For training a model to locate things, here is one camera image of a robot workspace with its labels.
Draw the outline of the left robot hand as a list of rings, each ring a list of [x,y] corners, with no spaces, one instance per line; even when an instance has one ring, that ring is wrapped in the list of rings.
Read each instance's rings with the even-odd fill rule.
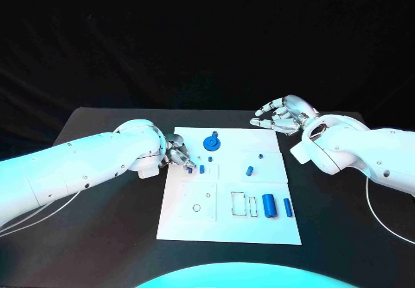
[[[170,164],[181,165],[186,169],[194,169],[196,164],[190,160],[184,139],[177,134],[166,136],[166,157]]]

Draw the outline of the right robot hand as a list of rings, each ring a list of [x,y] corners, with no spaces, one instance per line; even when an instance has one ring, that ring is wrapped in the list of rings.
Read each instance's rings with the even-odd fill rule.
[[[290,136],[302,130],[320,115],[302,98],[287,95],[269,101],[255,111],[249,124]]]

